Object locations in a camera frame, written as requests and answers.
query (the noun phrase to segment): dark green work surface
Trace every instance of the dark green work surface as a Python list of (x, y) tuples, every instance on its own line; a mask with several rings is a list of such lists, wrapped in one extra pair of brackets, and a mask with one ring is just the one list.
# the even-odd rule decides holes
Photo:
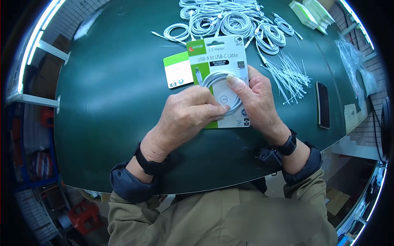
[[(277, 111), (302, 141), (324, 149), (345, 135), (344, 105), (357, 105), (348, 76), (334, 44), (338, 28), (331, 25), (324, 36), (301, 24), (286, 1), (267, 1), (264, 12), (285, 18), (303, 36), (286, 37), (283, 52), (290, 52), (307, 75), (312, 88), (298, 104), (282, 105), (284, 98), (272, 77), (260, 68), (254, 42), (247, 48), (247, 62), (271, 79)], [(55, 115), (56, 153), (66, 185), (111, 192), (109, 173), (130, 160), (135, 147), (160, 118), (167, 97), (186, 87), (168, 89), (163, 58), (184, 47), (159, 47), (176, 43), (154, 36), (179, 17), (178, 0), (112, 0), (87, 36), (74, 41), (63, 66)], [(278, 56), (266, 55), (280, 64)], [(328, 87), (331, 128), (317, 125), (315, 82)], [(247, 182), (278, 171), (262, 165), (256, 150), (264, 145), (261, 134), (249, 128), (202, 130), (178, 151), (184, 162), (160, 179), (158, 194), (197, 192)]]

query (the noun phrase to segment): person's left hand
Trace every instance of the person's left hand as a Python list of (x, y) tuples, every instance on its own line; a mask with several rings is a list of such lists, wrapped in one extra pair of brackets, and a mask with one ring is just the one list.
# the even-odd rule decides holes
[(216, 102), (208, 88), (199, 85), (170, 95), (159, 122), (142, 140), (141, 153), (147, 161), (160, 163), (229, 109)]

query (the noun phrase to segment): dark blue sleeve cover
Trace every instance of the dark blue sleeve cover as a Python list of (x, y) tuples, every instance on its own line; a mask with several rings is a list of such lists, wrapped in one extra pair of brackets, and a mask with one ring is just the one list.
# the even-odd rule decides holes
[(156, 190), (157, 178), (153, 177), (150, 184), (142, 183), (126, 169), (128, 163), (129, 161), (125, 161), (112, 168), (110, 173), (112, 189), (130, 203), (146, 202)]
[(310, 145), (308, 142), (306, 142), (305, 144), (310, 148), (310, 155), (304, 168), (294, 175), (291, 175), (285, 170), (282, 170), (284, 180), (289, 185), (294, 185), (298, 182), (303, 181), (307, 177), (314, 174), (322, 166), (322, 156), (319, 150), (315, 146)]

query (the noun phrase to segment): black smartphone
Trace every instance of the black smartphone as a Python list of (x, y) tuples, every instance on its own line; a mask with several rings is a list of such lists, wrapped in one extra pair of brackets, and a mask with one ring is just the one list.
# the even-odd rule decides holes
[(322, 128), (330, 129), (330, 103), (327, 87), (316, 82), (316, 93), (318, 95), (318, 124)]

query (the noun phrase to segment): red stool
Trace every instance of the red stool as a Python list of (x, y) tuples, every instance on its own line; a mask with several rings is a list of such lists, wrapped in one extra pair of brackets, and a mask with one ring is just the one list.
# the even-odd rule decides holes
[(85, 201), (82, 201), (73, 207), (67, 215), (75, 229), (77, 229), (81, 234), (88, 234), (103, 225), (98, 216), (98, 212), (99, 208), (96, 204), (87, 204)]
[(54, 109), (42, 106), (40, 108), (41, 124), (46, 127), (53, 127)]

